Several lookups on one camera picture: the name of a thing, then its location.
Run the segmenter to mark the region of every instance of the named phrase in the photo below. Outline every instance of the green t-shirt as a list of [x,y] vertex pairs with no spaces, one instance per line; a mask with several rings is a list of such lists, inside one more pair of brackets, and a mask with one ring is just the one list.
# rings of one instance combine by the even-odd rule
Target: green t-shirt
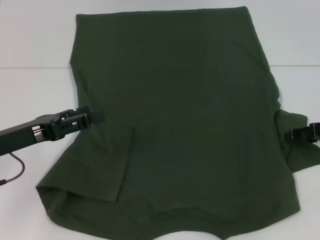
[[293,172],[319,148],[279,91],[246,7],[77,15],[79,133],[37,186],[55,223],[111,240],[222,240],[299,211]]

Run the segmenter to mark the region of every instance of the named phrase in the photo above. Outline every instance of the white surface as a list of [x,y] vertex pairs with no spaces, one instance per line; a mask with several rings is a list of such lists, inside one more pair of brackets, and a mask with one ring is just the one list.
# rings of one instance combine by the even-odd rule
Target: white surface
[[[320,121],[320,3],[315,0],[0,0],[0,129],[43,114],[74,109],[76,89],[67,69],[75,34],[75,14],[247,6],[272,67],[283,109]],[[75,134],[40,143],[16,154],[26,163],[18,180],[0,186],[0,239],[95,240],[59,227],[43,208],[35,186],[72,142]],[[0,157],[0,179],[20,165]],[[295,174],[301,211],[265,229],[230,240],[318,240],[320,166]],[[179,232],[160,240],[217,240],[201,232]]]
[[76,14],[240,6],[270,65],[320,65],[318,0],[1,0],[0,66],[67,67]]

